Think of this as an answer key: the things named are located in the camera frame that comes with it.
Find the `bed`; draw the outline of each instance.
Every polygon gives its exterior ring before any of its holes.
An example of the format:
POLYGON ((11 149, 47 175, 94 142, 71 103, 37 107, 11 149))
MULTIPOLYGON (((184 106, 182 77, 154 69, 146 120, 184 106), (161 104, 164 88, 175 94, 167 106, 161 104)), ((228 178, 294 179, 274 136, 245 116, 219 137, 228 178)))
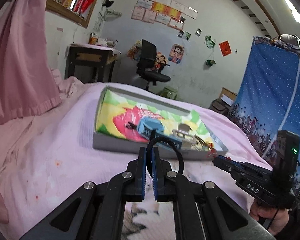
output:
MULTIPOLYGON (((92 148, 96 107, 106 86, 196 110, 226 145, 228 157, 271 169, 240 128, 211 110, 162 98, 129 85, 82 84, 74 77, 61 80, 58 70, 53 74, 61 105, 41 116, 17 118, 0 125, 0 192, 9 213, 9 223, 0 224, 0 231, 8 240, 19 239, 85 182, 107 182, 137 158, 134 154, 92 148)), ((177 160, 170 163, 174 170, 178 169, 177 160)), ((235 186, 230 175, 213 166, 211 161, 185 161, 184 175, 199 183, 215 182, 249 211, 252 197, 235 186)), ((122 239, 175 239, 172 204, 156 203, 149 174, 146 181, 145 200, 126 205, 122 239)))

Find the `red paper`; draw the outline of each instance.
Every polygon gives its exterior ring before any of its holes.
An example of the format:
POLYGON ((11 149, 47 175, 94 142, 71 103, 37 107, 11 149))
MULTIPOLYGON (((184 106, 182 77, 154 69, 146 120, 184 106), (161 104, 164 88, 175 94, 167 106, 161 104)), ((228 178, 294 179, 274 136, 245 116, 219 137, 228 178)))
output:
POLYGON ((229 41, 222 42, 219 44, 219 46, 220 46, 223 57, 232 53, 231 49, 230 49, 229 41))

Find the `wooden window frame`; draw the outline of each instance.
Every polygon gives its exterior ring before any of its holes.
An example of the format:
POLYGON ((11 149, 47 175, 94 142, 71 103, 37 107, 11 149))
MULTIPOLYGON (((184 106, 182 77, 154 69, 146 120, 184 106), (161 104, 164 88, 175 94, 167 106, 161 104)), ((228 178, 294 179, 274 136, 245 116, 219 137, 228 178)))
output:
POLYGON ((87 19, 84 19, 80 15, 74 13, 69 8, 64 7, 62 4, 56 2, 55 0, 47 0, 46 10, 57 13, 61 17, 66 18, 70 21, 73 21, 87 29, 96 3, 97 3, 97 0, 94 0, 93 3, 91 4, 87 19))

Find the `office chair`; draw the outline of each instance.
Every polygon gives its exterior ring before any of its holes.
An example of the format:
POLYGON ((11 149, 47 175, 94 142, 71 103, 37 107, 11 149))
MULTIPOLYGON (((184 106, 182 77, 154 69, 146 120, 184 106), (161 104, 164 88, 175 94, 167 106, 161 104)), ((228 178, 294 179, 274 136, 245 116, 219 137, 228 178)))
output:
POLYGON ((157 47, 150 43, 149 41, 142 40, 142 49, 141 49, 141 59, 137 64, 137 74, 144 80, 147 80, 146 90, 149 90, 149 84, 152 82, 154 86, 159 82, 168 82, 171 80, 169 76, 161 74, 161 71, 168 64, 161 65, 158 71, 156 70, 146 70, 153 68, 157 59, 157 47))

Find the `metal screw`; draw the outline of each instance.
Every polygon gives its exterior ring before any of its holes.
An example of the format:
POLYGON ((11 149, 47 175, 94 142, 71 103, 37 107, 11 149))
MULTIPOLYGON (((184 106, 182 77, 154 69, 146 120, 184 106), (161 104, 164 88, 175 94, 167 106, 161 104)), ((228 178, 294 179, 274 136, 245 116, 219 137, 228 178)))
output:
POLYGON ((94 187, 94 183, 91 182, 91 181, 86 182, 86 183, 83 185, 83 187, 84 187, 85 189, 92 189, 92 188, 94 187))
POLYGON ((204 186, 206 188, 214 188, 215 185, 212 181, 207 181, 207 182, 205 182, 204 186))
POLYGON ((167 176, 169 178, 175 178, 177 176, 177 173, 175 171, 168 171, 167 176))
POLYGON ((122 173, 122 177, 124 177, 125 179, 131 178, 132 173, 130 171, 125 171, 124 173, 122 173))

